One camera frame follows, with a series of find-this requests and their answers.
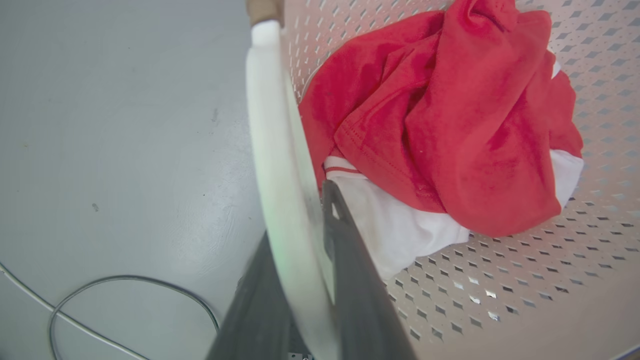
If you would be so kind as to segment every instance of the red stripe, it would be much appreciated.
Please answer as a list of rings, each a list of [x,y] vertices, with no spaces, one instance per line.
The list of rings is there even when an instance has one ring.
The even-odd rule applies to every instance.
[[[324,173],[328,173],[331,171],[344,171],[344,172],[351,172],[352,174],[361,174],[361,172],[359,172],[358,170],[353,170],[350,168],[344,168],[344,167],[328,167],[324,170]]]

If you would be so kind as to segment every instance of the cable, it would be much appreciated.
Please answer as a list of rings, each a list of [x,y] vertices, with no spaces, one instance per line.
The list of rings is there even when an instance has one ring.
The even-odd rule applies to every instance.
[[[18,278],[16,278],[6,267],[4,267],[4,265],[2,263],[0,263],[0,272],[2,272],[9,279],[9,281],[14,283],[14,285],[18,286],[18,288],[20,288],[23,292],[25,292],[27,295],[29,295],[32,299],[36,300],[40,305],[44,306],[46,309],[48,309],[49,311],[52,312],[51,316],[49,317],[49,324],[47,326],[47,330],[48,330],[48,333],[49,333],[49,350],[51,351],[51,355],[53,356],[54,360],[61,360],[60,354],[58,353],[58,346],[56,344],[55,336],[54,336],[55,322],[56,322],[56,317],[57,316],[62,317],[62,319],[64,319],[65,321],[67,321],[68,323],[73,325],[74,327],[78,328],[79,330],[87,333],[87,335],[95,338],[96,340],[99,340],[99,341],[101,341],[101,342],[103,342],[103,343],[105,343],[105,344],[107,344],[107,345],[109,345],[111,347],[114,347],[114,348],[124,352],[125,354],[132,356],[135,359],[138,359],[138,360],[149,360],[145,356],[142,356],[141,354],[139,354],[139,353],[127,348],[126,346],[124,346],[122,344],[119,344],[119,343],[117,343],[117,342],[115,342],[115,341],[113,341],[111,339],[108,339],[108,338],[104,337],[103,335],[99,334],[98,332],[95,332],[95,331],[91,330],[89,327],[81,324],[77,320],[73,319],[71,316],[69,316],[69,315],[67,315],[67,314],[65,314],[65,313],[63,313],[61,311],[61,308],[69,300],[74,298],[79,293],[83,292],[84,290],[87,290],[88,288],[91,288],[92,286],[95,286],[95,285],[98,285],[98,284],[102,284],[102,283],[105,283],[105,282],[109,282],[109,281],[130,280],[130,281],[150,282],[152,284],[160,285],[162,287],[165,287],[165,288],[171,289],[173,291],[176,291],[178,293],[181,293],[181,294],[189,297],[191,300],[194,300],[200,306],[202,306],[202,308],[205,309],[205,311],[209,315],[209,318],[213,322],[213,326],[216,329],[216,332],[218,332],[219,329],[220,329],[220,327],[218,325],[218,321],[217,321],[216,317],[213,315],[213,312],[211,311],[209,306],[207,306],[207,304],[202,299],[198,298],[194,293],[191,293],[189,290],[181,288],[180,286],[176,286],[176,285],[173,285],[173,284],[169,284],[168,282],[152,279],[150,277],[137,276],[137,275],[117,275],[117,276],[109,276],[109,277],[104,277],[104,278],[101,278],[101,279],[97,279],[95,281],[89,282],[88,284],[80,287],[76,291],[73,291],[69,296],[65,297],[65,299],[62,300],[56,307],[54,307],[50,303],[48,303],[46,300],[44,300],[42,297],[38,296],[38,294],[36,294],[33,290],[31,290],[28,286],[26,286],[22,281],[18,280]]]

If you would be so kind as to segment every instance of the pile of clothes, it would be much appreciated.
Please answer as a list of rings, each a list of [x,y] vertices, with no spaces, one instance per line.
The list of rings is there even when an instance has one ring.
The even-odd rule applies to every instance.
[[[547,12],[457,0],[346,42],[300,114],[318,186],[335,181],[386,279],[469,231],[560,214],[583,167],[575,92]]]

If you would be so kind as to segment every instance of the gray floor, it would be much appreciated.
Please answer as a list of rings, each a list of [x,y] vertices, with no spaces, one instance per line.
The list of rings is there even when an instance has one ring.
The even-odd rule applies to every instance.
[[[0,0],[0,261],[49,302],[107,275],[181,285],[220,320],[264,223],[236,0]],[[110,283],[67,312],[151,359],[215,337],[170,290]],[[0,277],[0,359],[49,359],[48,312]],[[59,322],[65,359],[127,359]]]

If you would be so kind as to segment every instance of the gray cable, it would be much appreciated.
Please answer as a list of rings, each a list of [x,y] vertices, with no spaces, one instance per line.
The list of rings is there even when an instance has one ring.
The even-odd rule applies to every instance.
[[[164,281],[160,281],[160,280],[156,280],[156,279],[152,279],[150,277],[144,277],[144,276],[117,275],[117,276],[103,277],[101,279],[97,279],[97,280],[94,280],[92,282],[89,282],[88,284],[86,284],[86,285],[80,287],[79,289],[77,289],[76,291],[72,292],[69,296],[65,297],[65,299],[62,300],[53,309],[53,312],[51,313],[51,316],[49,317],[49,324],[47,326],[47,330],[49,332],[49,350],[51,351],[51,355],[53,356],[54,360],[61,360],[62,359],[62,357],[58,353],[58,346],[56,344],[56,340],[55,340],[55,336],[54,336],[56,318],[57,318],[58,313],[60,313],[60,309],[62,309],[62,307],[69,300],[71,300],[72,298],[74,298],[76,295],[78,295],[79,293],[83,292],[84,290],[87,290],[88,288],[91,288],[92,286],[96,286],[98,284],[103,284],[103,283],[109,282],[109,281],[120,281],[120,280],[132,280],[132,281],[150,282],[152,284],[163,286],[165,288],[171,289],[173,291],[176,291],[178,293],[181,293],[181,294],[189,297],[191,300],[197,302],[200,306],[202,306],[203,309],[205,309],[205,311],[209,315],[209,318],[211,318],[211,321],[213,322],[213,326],[216,328],[216,332],[219,331],[220,327],[218,326],[218,321],[216,320],[216,317],[213,315],[213,312],[211,311],[211,309],[209,309],[209,306],[207,306],[207,304],[202,299],[198,298],[194,293],[191,293],[187,289],[183,289],[180,286],[169,284],[168,282],[164,282]]]

